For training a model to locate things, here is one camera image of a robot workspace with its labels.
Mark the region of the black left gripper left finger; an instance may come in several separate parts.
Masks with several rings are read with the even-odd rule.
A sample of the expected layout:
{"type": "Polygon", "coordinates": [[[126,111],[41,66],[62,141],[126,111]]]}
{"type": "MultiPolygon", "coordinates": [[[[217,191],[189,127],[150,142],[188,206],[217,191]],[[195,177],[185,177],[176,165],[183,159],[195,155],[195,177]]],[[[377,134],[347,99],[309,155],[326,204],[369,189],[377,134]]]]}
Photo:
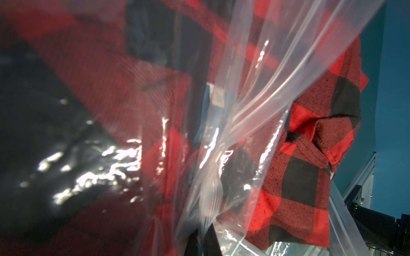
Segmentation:
{"type": "Polygon", "coordinates": [[[187,240],[184,256],[200,256],[201,255],[201,240],[199,230],[195,230],[187,240]]]}

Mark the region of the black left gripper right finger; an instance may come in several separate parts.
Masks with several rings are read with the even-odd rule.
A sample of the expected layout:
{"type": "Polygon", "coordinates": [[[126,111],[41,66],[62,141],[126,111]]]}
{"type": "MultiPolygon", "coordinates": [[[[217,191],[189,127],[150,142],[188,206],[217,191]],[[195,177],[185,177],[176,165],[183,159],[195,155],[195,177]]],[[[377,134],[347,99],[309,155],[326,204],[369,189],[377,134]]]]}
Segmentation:
{"type": "Polygon", "coordinates": [[[214,225],[211,225],[204,238],[204,256],[222,256],[214,225]]]}

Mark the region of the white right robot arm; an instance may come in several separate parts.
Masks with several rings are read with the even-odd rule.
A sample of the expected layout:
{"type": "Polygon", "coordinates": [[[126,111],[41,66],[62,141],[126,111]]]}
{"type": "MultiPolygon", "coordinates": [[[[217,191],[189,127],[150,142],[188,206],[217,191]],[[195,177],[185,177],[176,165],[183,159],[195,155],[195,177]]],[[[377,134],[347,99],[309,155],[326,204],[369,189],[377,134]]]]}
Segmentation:
{"type": "Polygon", "coordinates": [[[394,256],[410,254],[410,216],[396,219],[371,209],[352,204],[348,207],[365,243],[394,256]]]}

